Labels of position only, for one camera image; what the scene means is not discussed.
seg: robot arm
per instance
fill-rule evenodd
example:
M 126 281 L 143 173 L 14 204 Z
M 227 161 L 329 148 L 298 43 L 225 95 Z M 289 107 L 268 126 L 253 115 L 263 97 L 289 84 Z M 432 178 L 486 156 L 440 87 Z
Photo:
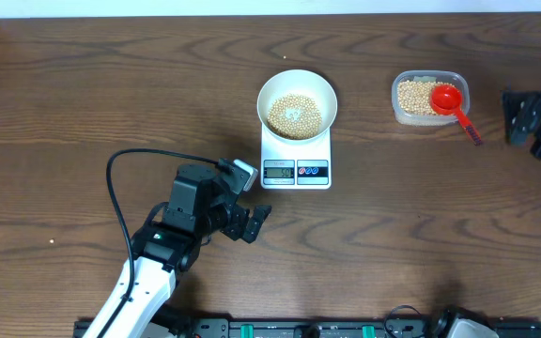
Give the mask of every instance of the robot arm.
M 170 299 L 183 272 L 197 259 L 202 238 L 221 231 L 233 240 L 252 243 L 271 206 L 250 210 L 237 204 L 255 181 L 257 170 L 243 161 L 220 160 L 218 174 L 204 165 L 178 168 L 170 201 L 150 212 L 131 239 L 133 262 L 127 260 L 110 298 L 85 338 L 137 338 L 158 309 Z M 153 222 L 162 209 L 162 221 Z M 131 264 L 134 283 L 126 299 Z

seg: white plastic part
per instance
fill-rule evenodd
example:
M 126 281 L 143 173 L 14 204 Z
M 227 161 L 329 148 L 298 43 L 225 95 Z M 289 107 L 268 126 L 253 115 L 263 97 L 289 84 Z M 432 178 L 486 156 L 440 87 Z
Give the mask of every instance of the white plastic part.
M 132 301 L 122 307 L 113 324 L 105 333 L 106 338 L 138 338 L 156 311 L 170 299 L 177 280 L 175 272 L 162 269 L 162 263 L 139 257 L 135 262 L 135 284 L 131 292 Z M 84 338 L 96 338 L 114 312 L 129 283 L 129 261 L 125 262 L 112 291 Z
M 258 169 L 242 160 L 233 160 L 233 163 L 239 168 L 243 169 L 246 173 L 250 174 L 250 178 L 248 178 L 248 181 L 245 182 L 245 185 L 243 186 L 243 190 L 248 192 L 250 189 L 252 189 L 255 178 L 258 176 Z
M 395 119 L 406 125 L 412 126 L 446 126 L 455 124 L 457 119 L 453 115 L 416 115 L 407 113 L 398 103 L 398 84 L 403 81 L 414 81 L 415 78 L 424 76 L 435 77 L 437 82 L 444 82 L 456 87 L 463 96 L 462 111 L 465 115 L 471 109 L 471 98 L 469 85 L 465 79 L 451 71 L 442 70 L 409 70 L 398 75 L 392 84 L 392 105 L 394 107 Z
M 272 132 L 269 128 L 269 110 L 272 104 L 287 94 L 304 95 L 312 99 L 320 111 L 322 123 L 318 134 L 306 140 L 289 140 Z M 258 95 L 258 117 L 262 128 L 279 141 L 291 145 L 304 145 L 320 138 L 329 129 L 337 116 L 337 96 L 327 80 L 308 70 L 293 69 L 280 72 L 268 80 Z
M 446 338 L 498 338 L 498 333 L 469 319 L 457 319 Z

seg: red scoop handle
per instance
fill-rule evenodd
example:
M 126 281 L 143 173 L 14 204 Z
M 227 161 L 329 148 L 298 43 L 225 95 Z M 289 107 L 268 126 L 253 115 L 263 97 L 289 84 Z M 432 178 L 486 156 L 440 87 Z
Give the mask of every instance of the red scoop handle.
M 458 119 L 458 123 L 460 123 L 460 127 L 462 127 L 463 130 L 469 135 L 469 138 L 473 141 L 473 144 L 476 146 L 481 145 L 483 142 L 481 141 L 481 136 L 479 135 L 479 132 L 477 132 L 477 129 L 473 126 L 469 118 L 462 112 L 460 108 L 455 110 L 456 118 Z

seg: wooden table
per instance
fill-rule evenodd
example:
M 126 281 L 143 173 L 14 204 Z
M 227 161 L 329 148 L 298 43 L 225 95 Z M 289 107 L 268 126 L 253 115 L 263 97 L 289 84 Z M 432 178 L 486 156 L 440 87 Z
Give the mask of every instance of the wooden table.
M 339 97 L 326 192 L 256 187 L 258 241 L 216 235 L 171 301 L 234 317 L 371 317 L 456 303 L 541 319 L 541 161 L 500 90 L 541 89 L 541 14 L 0 21 L 0 337 L 69 337 L 126 259 L 104 170 L 148 146 L 259 165 L 260 87 L 312 69 Z M 407 69 L 462 74 L 486 143 L 394 119 Z M 184 161 L 120 158 L 134 232 Z

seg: red measuring scoop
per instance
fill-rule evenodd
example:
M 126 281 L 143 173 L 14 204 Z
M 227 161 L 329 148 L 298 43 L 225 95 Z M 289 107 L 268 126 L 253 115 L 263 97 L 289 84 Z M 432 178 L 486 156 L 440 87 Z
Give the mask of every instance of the red measuring scoop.
M 482 144 L 479 132 L 475 129 L 469 118 L 462 112 L 462 94 L 451 85 L 438 85 L 431 93 L 429 100 L 431 108 L 439 115 L 455 115 L 463 130 L 469 135 L 476 146 Z

